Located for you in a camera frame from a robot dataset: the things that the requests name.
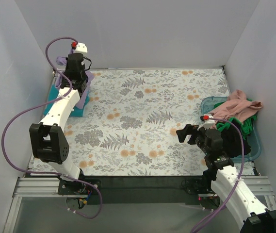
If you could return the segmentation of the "purple t shirt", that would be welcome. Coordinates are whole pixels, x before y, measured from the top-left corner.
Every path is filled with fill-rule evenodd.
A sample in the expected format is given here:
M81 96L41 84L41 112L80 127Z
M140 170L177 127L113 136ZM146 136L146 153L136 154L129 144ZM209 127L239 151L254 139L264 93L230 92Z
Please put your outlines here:
M72 82L73 89L77 90L80 96L76 107L82 109L86 104L91 81L95 77L89 70L91 59L81 53L73 53L67 57L57 57L56 63L65 66L63 74Z

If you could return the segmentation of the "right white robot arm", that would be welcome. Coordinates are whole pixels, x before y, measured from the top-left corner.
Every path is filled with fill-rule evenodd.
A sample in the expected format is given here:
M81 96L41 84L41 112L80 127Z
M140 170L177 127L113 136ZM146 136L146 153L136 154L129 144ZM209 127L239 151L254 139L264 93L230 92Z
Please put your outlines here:
M202 187L222 200L242 233L276 233L276 210L269 210L239 178L218 130L188 124L176 134L181 143L189 135L188 144L197 145L205 153L208 169L203 173Z

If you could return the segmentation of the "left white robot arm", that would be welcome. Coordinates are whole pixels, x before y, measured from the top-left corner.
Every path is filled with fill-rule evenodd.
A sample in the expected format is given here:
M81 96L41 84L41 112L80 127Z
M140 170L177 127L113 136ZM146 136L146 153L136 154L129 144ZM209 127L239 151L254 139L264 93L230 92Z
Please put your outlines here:
M73 53L66 58L64 75L72 82L62 78L58 97L48 113L38 124L30 126L30 139L33 156L52 166L63 179L70 181L69 188L75 194L81 194L86 183L79 178L81 170L69 155L69 144L64 134L65 124L72 112L83 110L86 102L88 76L86 74L86 57L82 53Z

